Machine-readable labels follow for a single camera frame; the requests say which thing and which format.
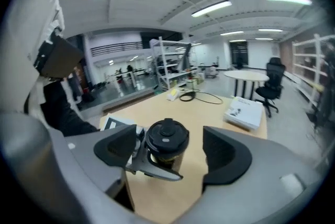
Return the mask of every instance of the white round table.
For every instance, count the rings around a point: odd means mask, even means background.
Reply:
[[[255,87],[255,82],[266,82],[270,78],[266,76],[265,74],[255,72],[255,71],[226,71],[224,73],[225,76],[235,79],[235,94],[234,96],[237,96],[237,89],[239,85],[239,80],[243,80],[243,91],[242,91],[242,97],[244,98],[245,95],[245,87],[247,85],[247,81],[252,82],[251,87],[251,93],[250,93],[250,100],[252,100],[253,96],[253,90]]]

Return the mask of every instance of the black cylindrical container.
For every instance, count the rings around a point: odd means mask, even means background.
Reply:
[[[180,122],[170,118],[154,123],[146,136],[146,143],[156,162],[173,170],[179,170],[188,142],[188,130]]]

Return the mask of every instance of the window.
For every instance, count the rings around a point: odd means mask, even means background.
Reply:
[[[243,65],[248,63],[248,42],[231,42],[230,43],[231,64],[237,65],[239,58]]]

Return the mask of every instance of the railing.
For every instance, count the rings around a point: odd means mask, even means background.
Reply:
[[[109,54],[128,50],[141,50],[143,48],[146,48],[146,45],[143,42],[126,42],[91,48],[91,53],[93,57],[96,57],[102,54]]]

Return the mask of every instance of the metal shelving unit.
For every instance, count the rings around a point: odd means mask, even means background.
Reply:
[[[315,102],[315,97],[317,94],[316,85],[319,85],[320,76],[327,76],[325,72],[321,71],[321,60],[325,57],[321,52],[321,42],[326,41],[330,38],[335,38],[335,35],[329,35],[320,37],[318,34],[314,34],[314,39],[294,43],[292,42],[292,48],[293,48],[293,74],[299,78],[302,82],[307,83],[312,88],[312,93],[309,94],[308,91],[306,91],[301,84],[298,84],[297,89],[305,95],[308,100],[308,108],[311,109],[312,106],[316,106],[317,103]],[[315,47],[315,53],[297,53],[297,47]],[[301,65],[297,63],[297,58],[299,57],[309,57],[309,58],[315,58],[316,59],[316,65],[315,68],[307,67],[304,65]],[[309,78],[304,77],[301,74],[297,73],[297,69],[305,69],[312,72],[315,72],[314,80],[311,80]]]
[[[162,37],[159,37],[159,40],[151,40],[150,41],[150,46],[153,52],[153,56],[154,59],[156,61],[156,72],[157,72],[157,76],[158,76],[158,80],[159,83],[162,87],[162,89],[171,89],[171,83],[170,80],[172,79],[176,79],[178,77],[182,77],[182,76],[187,76],[189,75],[191,72],[194,71],[190,71],[190,72],[180,72],[180,73],[168,73],[168,67],[172,67],[172,66],[177,66],[178,63],[174,63],[174,64],[167,64],[166,62],[166,56],[174,56],[177,57],[178,55],[183,55],[183,52],[166,52],[165,48],[166,47],[173,47],[173,46],[177,46],[177,47],[181,47],[181,46],[186,46],[189,43],[187,42],[179,42],[179,41],[165,41],[162,39]],[[159,52],[155,52],[154,48],[159,47],[160,50]],[[163,60],[163,66],[158,66],[157,64],[157,57],[158,56],[162,56],[162,60]],[[159,69],[164,68],[165,71],[165,75],[161,75],[159,72]],[[174,87],[180,87],[186,85],[186,81],[183,82],[179,82],[177,85],[175,85]]]

